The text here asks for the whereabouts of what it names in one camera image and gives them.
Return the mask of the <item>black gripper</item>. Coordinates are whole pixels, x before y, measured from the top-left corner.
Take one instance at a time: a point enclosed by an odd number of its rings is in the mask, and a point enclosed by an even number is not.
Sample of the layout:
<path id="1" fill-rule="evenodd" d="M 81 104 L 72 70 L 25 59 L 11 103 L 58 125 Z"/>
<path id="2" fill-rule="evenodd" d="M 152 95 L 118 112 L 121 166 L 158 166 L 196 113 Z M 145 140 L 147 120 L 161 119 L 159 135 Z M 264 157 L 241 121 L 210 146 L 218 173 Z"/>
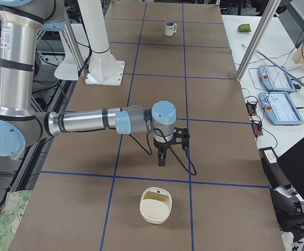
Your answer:
<path id="1" fill-rule="evenodd" d="M 158 149 L 158 166 L 165 167 L 166 163 L 166 150 L 172 145 L 180 144 L 183 151 L 189 148 L 189 131 L 187 128 L 175 127 L 173 132 L 166 136 L 161 129 L 153 129 L 153 144 Z"/>

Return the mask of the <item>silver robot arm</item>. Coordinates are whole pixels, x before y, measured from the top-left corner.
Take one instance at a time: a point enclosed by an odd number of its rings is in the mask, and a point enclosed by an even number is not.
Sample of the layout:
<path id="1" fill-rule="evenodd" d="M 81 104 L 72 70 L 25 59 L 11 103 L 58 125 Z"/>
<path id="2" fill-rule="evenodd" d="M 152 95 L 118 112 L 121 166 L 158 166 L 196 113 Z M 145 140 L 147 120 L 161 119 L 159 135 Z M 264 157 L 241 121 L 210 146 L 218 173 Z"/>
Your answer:
<path id="1" fill-rule="evenodd" d="M 174 144 L 189 149 L 189 132 L 175 127 L 176 109 L 158 101 L 151 109 L 138 105 L 94 111 L 33 112 L 30 108 L 37 33 L 46 24 L 65 28 L 63 1 L 0 1 L 0 156 L 61 133 L 116 130 L 119 134 L 153 134 L 158 165 Z"/>

